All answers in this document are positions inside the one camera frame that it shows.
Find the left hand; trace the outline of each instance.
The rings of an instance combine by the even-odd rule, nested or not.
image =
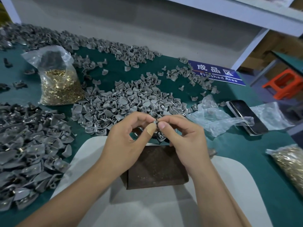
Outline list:
[[[153,121],[155,118],[149,114],[133,112],[115,124],[109,132],[97,164],[100,163],[113,177],[119,177],[131,168],[157,129]],[[142,127],[144,130],[134,141],[129,134],[136,127]]]

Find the bag of brass pins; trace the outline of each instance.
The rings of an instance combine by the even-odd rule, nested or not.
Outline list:
[[[297,144],[266,150],[303,196],[303,150]]]
[[[84,99],[74,59],[61,46],[46,46],[22,54],[24,59],[38,69],[41,78],[42,95],[40,102],[56,106],[78,102]]]

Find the white wall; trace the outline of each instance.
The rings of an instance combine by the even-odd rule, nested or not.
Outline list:
[[[260,27],[166,0],[12,0],[24,23],[231,68]]]

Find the hand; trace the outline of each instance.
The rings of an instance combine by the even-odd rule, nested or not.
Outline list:
[[[158,127],[176,148],[177,155],[189,174],[210,162],[204,129],[182,115],[169,115],[158,119]]]
[[[153,121],[155,119],[148,114],[133,112],[111,128],[98,160],[107,173],[119,177],[131,168],[157,128]],[[134,141],[129,134],[136,127],[144,130]]]

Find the plastic bag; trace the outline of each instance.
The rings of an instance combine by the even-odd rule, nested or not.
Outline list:
[[[61,46],[46,46],[23,53],[22,56],[38,69],[42,90],[39,103],[50,106],[65,105],[76,103],[85,97],[72,65],[74,59]]]
[[[282,114],[277,102],[262,104],[250,109],[259,117],[268,130],[282,130],[294,126]]]
[[[273,157],[303,196],[303,150],[297,144],[294,144],[277,150],[267,149],[266,153]]]
[[[187,118],[202,126],[214,137],[225,133],[233,125],[242,126],[243,122],[248,126],[255,124],[253,117],[230,117],[223,110],[219,109],[212,95],[205,96],[202,102],[198,104],[198,110],[188,114]]]

